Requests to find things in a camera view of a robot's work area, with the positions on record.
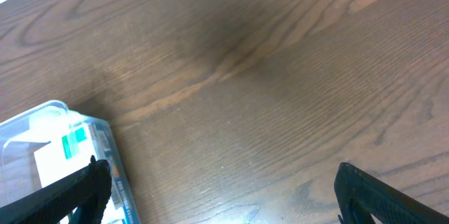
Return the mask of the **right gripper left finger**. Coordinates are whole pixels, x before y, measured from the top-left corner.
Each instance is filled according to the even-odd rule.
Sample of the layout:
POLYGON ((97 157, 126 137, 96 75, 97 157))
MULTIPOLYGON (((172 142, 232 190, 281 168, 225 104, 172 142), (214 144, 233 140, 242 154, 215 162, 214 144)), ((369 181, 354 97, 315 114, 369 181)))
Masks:
POLYGON ((112 195, 105 159, 91 157, 88 166, 16 202, 1 207, 2 223, 100 223, 112 195))

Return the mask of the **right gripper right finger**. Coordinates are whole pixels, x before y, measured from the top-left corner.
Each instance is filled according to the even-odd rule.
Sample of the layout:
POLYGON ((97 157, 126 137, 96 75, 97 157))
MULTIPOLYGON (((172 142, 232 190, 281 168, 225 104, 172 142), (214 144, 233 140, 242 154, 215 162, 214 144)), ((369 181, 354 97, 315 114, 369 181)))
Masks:
POLYGON ((339 165, 334 191, 341 223, 447 223, 448 217, 354 165, 339 165))

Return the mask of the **white green medicine box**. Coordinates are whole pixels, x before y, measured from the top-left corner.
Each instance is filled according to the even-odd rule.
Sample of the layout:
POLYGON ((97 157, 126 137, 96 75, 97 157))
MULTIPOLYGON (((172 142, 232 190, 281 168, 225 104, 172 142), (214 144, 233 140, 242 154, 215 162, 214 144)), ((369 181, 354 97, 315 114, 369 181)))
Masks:
POLYGON ((95 157, 95 149, 88 125, 84 124, 71 135, 62 136, 34 153, 41 186, 49 186, 82 169, 91 157, 95 157))

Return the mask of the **blue tall carton box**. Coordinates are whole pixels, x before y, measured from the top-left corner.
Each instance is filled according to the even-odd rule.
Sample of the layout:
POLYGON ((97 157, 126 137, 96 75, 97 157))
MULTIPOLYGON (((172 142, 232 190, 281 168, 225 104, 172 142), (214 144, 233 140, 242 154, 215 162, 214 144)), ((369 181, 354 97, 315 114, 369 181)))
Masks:
POLYGON ((112 177, 112 192, 101 223, 140 223, 133 195, 110 127, 97 122, 89 124, 88 128, 95 149, 95 157, 108 161, 112 177))

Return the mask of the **clear plastic container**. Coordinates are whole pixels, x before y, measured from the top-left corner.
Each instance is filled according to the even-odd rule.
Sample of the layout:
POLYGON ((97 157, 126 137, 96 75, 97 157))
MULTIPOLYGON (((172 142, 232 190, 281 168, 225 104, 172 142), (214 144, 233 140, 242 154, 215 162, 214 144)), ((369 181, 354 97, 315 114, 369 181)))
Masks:
POLYGON ((109 124, 70 110, 50 100, 1 123, 1 205, 5 206, 41 188, 34 153, 78 127, 109 124))

